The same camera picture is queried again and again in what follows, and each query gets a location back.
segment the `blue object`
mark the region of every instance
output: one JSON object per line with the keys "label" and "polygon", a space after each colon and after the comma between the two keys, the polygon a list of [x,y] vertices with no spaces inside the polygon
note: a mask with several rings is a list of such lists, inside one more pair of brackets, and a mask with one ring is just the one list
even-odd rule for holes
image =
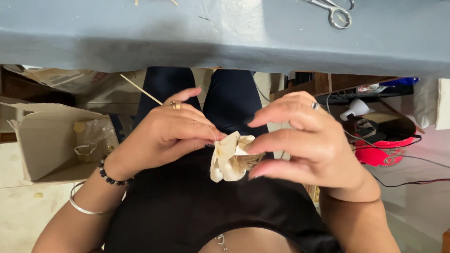
{"label": "blue object", "polygon": [[402,78],[402,79],[398,79],[398,80],[383,82],[383,83],[380,83],[380,85],[383,85],[383,86],[413,85],[416,82],[418,82],[419,80],[420,80],[420,78],[418,78],[418,77],[406,77],[406,78]]}

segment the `silver bangle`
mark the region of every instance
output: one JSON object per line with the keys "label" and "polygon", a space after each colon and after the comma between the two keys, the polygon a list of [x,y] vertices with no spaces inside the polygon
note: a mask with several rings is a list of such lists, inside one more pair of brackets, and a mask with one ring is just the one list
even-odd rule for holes
{"label": "silver bangle", "polygon": [[85,182],[86,182],[86,181],[81,182],[81,183],[78,183],[76,186],[74,186],[74,187],[72,188],[72,190],[70,191],[70,198],[69,198],[70,204],[72,204],[72,206],[73,206],[76,210],[78,210],[78,211],[80,211],[80,212],[82,212],[82,213],[85,213],[85,214],[104,215],[104,214],[108,214],[108,213],[112,212],[112,211],[107,211],[107,212],[91,212],[91,211],[88,211],[88,210],[84,210],[84,209],[82,209],[81,207],[79,207],[77,204],[75,204],[75,201],[73,201],[73,191],[75,190],[75,188],[77,188],[78,186],[84,184]]}

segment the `woman's left hand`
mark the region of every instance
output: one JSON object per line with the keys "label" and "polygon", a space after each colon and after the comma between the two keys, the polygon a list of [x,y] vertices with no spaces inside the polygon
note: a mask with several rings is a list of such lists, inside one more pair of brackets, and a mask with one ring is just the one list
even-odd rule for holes
{"label": "woman's left hand", "polygon": [[202,112],[190,104],[173,109],[171,101],[184,102],[200,88],[183,90],[152,109],[105,161],[105,171],[115,180],[126,180],[141,170],[171,163],[182,156],[222,140],[224,136]]}

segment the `cardboard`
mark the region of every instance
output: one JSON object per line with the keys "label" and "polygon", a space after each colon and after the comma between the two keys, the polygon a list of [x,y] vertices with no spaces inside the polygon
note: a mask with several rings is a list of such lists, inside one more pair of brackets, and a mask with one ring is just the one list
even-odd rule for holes
{"label": "cardboard", "polygon": [[4,64],[3,67],[40,84],[76,95],[88,94],[102,86],[106,81],[118,76],[117,73],[85,69],[64,70],[13,64]]}
{"label": "cardboard", "polygon": [[76,182],[87,179],[108,154],[107,144],[119,146],[116,134],[98,143],[96,157],[90,163],[78,161],[73,130],[75,121],[106,118],[108,115],[62,104],[5,104],[32,112],[19,123],[9,121],[16,132],[22,154],[24,179],[33,183]]}

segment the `white cloth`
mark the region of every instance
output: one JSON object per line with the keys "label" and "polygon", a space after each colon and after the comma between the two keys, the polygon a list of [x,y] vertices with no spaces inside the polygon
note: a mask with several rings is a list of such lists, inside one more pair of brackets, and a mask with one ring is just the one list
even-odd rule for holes
{"label": "white cloth", "polygon": [[255,139],[254,136],[241,136],[238,131],[230,134],[221,141],[214,142],[214,153],[212,154],[211,180],[218,183],[225,181],[237,181],[244,177],[245,170],[237,171],[231,167],[230,158],[235,155],[249,155],[244,147]]}

